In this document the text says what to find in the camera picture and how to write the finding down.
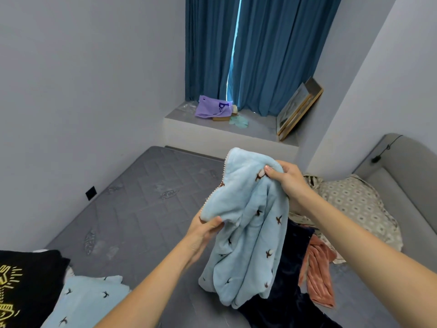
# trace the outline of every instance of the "framed picture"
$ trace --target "framed picture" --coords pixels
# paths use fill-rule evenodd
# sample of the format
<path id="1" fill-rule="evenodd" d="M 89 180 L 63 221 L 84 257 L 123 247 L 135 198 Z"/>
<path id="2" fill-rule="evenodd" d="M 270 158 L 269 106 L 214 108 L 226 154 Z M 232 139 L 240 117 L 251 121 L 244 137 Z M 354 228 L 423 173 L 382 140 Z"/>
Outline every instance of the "framed picture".
<path id="1" fill-rule="evenodd" d="M 293 118 L 290 119 L 290 121 L 287 123 L 285 129 L 281 131 L 281 134 L 279 135 L 280 141 L 283 141 L 287 137 L 290 131 L 296 126 L 296 124 L 298 124 L 302 116 L 305 115 L 305 113 L 323 93 L 323 88 L 320 87 L 320 85 L 314 80 L 313 77 L 307 80 L 307 82 L 305 83 L 305 87 L 308 90 L 310 97 L 305 101 L 301 108 L 297 110 Z"/>
<path id="2" fill-rule="evenodd" d="M 281 112 L 276 116 L 276 132 L 279 136 L 281 132 L 290 124 L 298 110 L 308 101 L 310 93 L 305 84 L 302 83 L 293 96 L 288 100 Z"/>

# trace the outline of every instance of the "teal curtain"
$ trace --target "teal curtain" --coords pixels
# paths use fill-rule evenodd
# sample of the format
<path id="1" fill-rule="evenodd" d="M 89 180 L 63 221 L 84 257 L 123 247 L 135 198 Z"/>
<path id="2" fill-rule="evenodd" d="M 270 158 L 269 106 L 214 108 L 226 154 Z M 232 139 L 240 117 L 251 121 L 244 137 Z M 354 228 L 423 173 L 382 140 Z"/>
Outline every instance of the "teal curtain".
<path id="1" fill-rule="evenodd" d="M 314 74 L 341 0 L 241 0 L 228 99 L 278 115 Z"/>
<path id="2" fill-rule="evenodd" d="M 226 99 L 239 1 L 185 1 L 186 101 Z"/>

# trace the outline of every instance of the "headboard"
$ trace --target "headboard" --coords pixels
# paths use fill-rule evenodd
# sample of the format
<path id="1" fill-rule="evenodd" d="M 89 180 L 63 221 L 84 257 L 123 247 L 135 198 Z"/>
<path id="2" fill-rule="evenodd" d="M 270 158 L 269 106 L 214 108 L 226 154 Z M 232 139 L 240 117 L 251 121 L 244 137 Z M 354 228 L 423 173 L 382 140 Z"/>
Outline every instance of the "headboard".
<path id="1" fill-rule="evenodd" d="M 354 173 L 375 187 L 398 221 L 402 252 L 437 272 L 437 155 L 414 139 L 389 133 Z"/>

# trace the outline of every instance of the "forearm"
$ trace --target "forearm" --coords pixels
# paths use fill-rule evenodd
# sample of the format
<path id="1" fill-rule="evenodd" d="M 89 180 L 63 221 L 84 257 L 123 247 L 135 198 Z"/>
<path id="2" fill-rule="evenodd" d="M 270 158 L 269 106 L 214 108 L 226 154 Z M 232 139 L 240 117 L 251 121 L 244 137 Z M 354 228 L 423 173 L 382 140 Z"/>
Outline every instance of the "forearm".
<path id="1" fill-rule="evenodd" d="M 96 328 L 155 327 L 191 256 L 179 243 Z"/>
<path id="2" fill-rule="evenodd" d="M 361 228 L 315 192 L 306 191 L 298 202 L 401 324 L 435 324 L 436 274 Z"/>

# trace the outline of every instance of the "cable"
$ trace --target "cable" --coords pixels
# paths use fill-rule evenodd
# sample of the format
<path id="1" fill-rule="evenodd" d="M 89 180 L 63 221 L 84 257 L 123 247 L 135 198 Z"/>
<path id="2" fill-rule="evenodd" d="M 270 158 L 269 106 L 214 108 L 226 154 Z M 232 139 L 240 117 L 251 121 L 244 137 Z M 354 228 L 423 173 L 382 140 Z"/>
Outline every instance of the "cable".
<path id="1" fill-rule="evenodd" d="M 387 147 L 379 154 L 379 155 L 377 155 L 377 156 L 375 156 L 374 158 L 372 158 L 370 161 L 373 163 L 373 164 L 375 164 L 375 163 L 377 163 L 380 159 L 381 159 L 381 155 L 386 151 L 386 150 L 389 150 L 389 149 L 391 149 L 391 146 L 393 145 L 393 143 L 396 141 L 396 140 L 398 140 L 398 138 L 400 138 L 400 137 L 402 137 L 403 135 L 399 135 L 395 140 L 393 140 L 391 143 L 389 143 L 388 145 L 387 145 Z"/>

